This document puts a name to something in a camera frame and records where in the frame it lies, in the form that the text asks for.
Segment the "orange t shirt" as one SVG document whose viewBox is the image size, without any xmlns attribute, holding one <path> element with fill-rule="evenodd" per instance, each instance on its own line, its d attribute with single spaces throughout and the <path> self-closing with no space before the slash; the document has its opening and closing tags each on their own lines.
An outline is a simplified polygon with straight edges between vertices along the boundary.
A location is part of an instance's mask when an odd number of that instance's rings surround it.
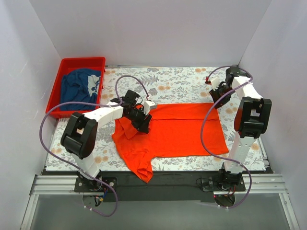
<svg viewBox="0 0 307 230">
<path fill-rule="evenodd" d="M 126 166 L 145 183 L 154 158 L 228 153 L 218 112 L 212 103 L 160 104 L 150 112 L 149 133 L 138 132 L 127 118 L 115 121 L 112 139 Z"/>
</svg>

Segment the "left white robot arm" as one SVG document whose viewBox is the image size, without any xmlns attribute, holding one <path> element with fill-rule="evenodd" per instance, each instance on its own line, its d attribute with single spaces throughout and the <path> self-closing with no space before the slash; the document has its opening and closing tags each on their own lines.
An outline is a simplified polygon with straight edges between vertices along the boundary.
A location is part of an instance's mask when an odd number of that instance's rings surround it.
<svg viewBox="0 0 307 230">
<path fill-rule="evenodd" d="M 122 117 L 131 121 L 141 133 L 149 133 L 150 111 L 157 107 L 153 101 L 138 103 L 139 94 L 128 90 L 126 95 L 112 99 L 106 107 L 87 113 L 73 113 L 61 138 L 61 145 L 71 153 L 80 168 L 78 177 L 90 191 L 102 191 L 102 177 L 92 154 L 98 129 Z"/>
</svg>

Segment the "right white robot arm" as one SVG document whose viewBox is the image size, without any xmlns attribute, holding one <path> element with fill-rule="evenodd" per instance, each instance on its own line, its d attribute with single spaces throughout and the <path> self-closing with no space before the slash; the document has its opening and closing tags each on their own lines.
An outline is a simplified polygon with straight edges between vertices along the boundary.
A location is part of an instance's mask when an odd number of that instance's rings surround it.
<svg viewBox="0 0 307 230">
<path fill-rule="evenodd" d="M 225 80 L 209 75 L 206 84 L 212 86 L 210 95 L 215 109 L 228 103 L 233 93 L 240 99 L 234 119 L 235 139 L 228 158 L 218 172 L 217 184 L 222 190 L 234 189 L 240 185 L 242 164 L 252 144 L 264 134 L 268 127 L 272 102 L 263 98 L 252 85 L 252 76 L 236 65 L 225 66 Z"/>
</svg>

